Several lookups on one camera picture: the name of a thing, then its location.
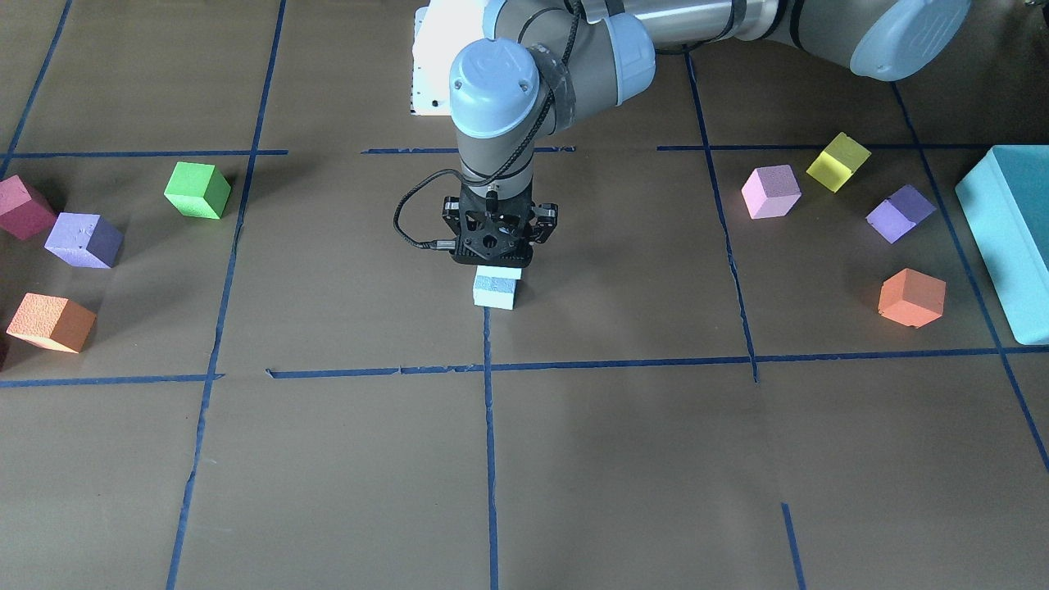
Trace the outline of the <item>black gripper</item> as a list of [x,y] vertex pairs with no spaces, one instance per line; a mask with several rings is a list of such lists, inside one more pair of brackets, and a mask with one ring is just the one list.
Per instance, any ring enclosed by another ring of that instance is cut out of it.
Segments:
[[524,269],[534,246],[545,243],[558,223],[558,205],[536,204],[532,188],[507,199],[480,197],[464,187],[443,199],[443,220],[456,235],[443,247],[462,265]]

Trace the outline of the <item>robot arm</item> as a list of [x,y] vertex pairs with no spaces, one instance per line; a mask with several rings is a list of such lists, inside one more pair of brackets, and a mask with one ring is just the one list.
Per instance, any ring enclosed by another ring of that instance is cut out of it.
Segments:
[[458,194],[453,236],[424,240],[457,264],[524,269],[558,220],[533,198],[536,139],[644,93],[656,58],[726,39],[770,39],[881,81],[928,65],[968,1],[491,1],[481,38],[448,75]]

